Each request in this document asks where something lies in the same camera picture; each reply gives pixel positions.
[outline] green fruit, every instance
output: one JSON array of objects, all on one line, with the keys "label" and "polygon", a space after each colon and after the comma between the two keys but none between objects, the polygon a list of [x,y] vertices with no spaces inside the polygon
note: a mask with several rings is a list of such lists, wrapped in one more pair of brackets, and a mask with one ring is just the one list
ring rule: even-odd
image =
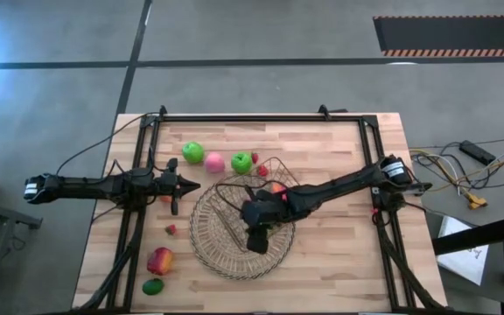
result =
[{"label": "green fruit", "polygon": [[199,143],[189,142],[182,148],[182,155],[188,163],[199,163],[203,161],[204,151]]},{"label": "green fruit", "polygon": [[165,287],[165,283],[161,279],[147,280],[143,284],[143,293],[147,295],[156,295]]},{"label": "green fruit", "polygon": [[231,166],[233,166],[235,172],[245,174],[249,172],[252,167],[252,157],[248,153],[238,152],[233,155]]}]

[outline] white paper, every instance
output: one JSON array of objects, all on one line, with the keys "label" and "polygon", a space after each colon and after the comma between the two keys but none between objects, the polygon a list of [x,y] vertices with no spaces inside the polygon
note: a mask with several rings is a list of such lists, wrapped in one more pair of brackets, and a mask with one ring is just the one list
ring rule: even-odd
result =
[{"label": "white paper", "polygon": [[[451,217],[445,216],[438,237],[450,235],[467,230],[466,224]],[[486,266],[488,245],[479,246],[437,256],[437,263],[463,278],[466,278],[477,285],[481,285],[483,269]]]}]

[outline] pink peach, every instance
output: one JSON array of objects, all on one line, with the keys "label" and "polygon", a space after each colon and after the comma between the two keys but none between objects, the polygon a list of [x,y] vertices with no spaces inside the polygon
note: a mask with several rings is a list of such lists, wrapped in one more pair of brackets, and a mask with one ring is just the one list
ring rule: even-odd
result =
[{"label": "pink peach", "polygon": [[217,152],[211,152],[206,157],[206,171],[210,173],[225,171],[225,160],[223,156]]}]

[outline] small red fruit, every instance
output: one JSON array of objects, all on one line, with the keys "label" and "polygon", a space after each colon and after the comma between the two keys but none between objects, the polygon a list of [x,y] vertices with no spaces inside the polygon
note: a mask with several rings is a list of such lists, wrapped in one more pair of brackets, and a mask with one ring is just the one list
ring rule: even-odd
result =
[{"label": "small red fruit", "polygon": [[159,196],[158,199],[163,202],[168,202],[168,203],[172,202],[172,196]]},{"label": "small red fruit", "polygon": [[256,164],[258,162],[258,153],[252,152],[252,163]]},{"label": "small red fruit", "polygon": [[176,226],[174,224],[171,224],[170,226],[165,227],[164,231],[166,231],[166,233],[168,235],[175,235],[176,234]]},{"label": "small red fruit", "polygon": [[[285,188],[284,188],[282,185],[278,184],[278,183],[273,183],[273,184],[271,185],[271,191],[272,191],[273,193],[280,193],[280,192],[284,192],[284,191],[285,191]],[[286,193],[282,194],[282,195],[281,195],[281,199],[282,199],[283,201],[287,201],[287,194],[286,194]]]},{"label": "small red fruit", "polygon": [[270,172],[268,171],[268,168],[265,166],[265,165],[260,165],[258,167],[258,175],[262,176],[262,177],[266,177],[268,176]]}]

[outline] butcher block tabletop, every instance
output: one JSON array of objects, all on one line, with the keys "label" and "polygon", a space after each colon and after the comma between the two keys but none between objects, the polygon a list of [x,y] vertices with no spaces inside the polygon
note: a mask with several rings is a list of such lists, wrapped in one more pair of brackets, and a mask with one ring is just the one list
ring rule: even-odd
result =
[{"label": "butcher block tabletop", "polygon": [[[369,115],[378,117],[385,154],[401,157],[411,168],[400,115]],[[119,115],[115,128],[119,129],[136,117],[138,115]],[[125,170],[130,168],[138,130],[139,121],[113,137],[106,172],[114,159]],[[367,131],[372,139],[372,131]],[[225,173],[209,174],[203,165],[189,165],[182,157],[182,147],[190,141],[200,143],[206,153],[219,152],[227,162]],[[372,157],[376,157],[374,143],[369,142]],[[148,206],[131,311],[389,311],[381,251],[371,222],[369,189],[329,201],[307,219],[297,222],[289,254],[278,267],[256,280],[225,279],[196,259],[189,241],[193,207],[208,187],[233,175],[230,159],[238,151],[257,152],[260,161],[280,158],[300,184],[320,184],[358,171],[365,165],[356,122],[161,122],[154,157],[157,167],[164,168],[170,158],[178,158],[178,174],[200,183],[201,188],[182,198],[178,203],[178,216],[171,215],[170,204],[159,200]],[[413,196],[406,199],[411,203],[421,202]],[[110,201],[98,201],[94,216],[112,206]],[[109,273],[122,211],[115,209],[103,215],[90,228],[73,306],[85,303]],[[398,216],[410,268],[423,287],[439,303],[446,305],[424,213],[407,206]],[[171,224],[176,225],[175,235],[165,232],[165,227]],[[147,271],[146,263],[153,250],[160,247],[172,250],[172,270],[160,277],[164,281],[163,291],[147,296],[141,290],[142,285],[156,276]],[[405,305],[400,274],[394,268],[398,297],[401,305]],[[127,271],[126,266],[118,288],[118,304],[123,301]]]}]

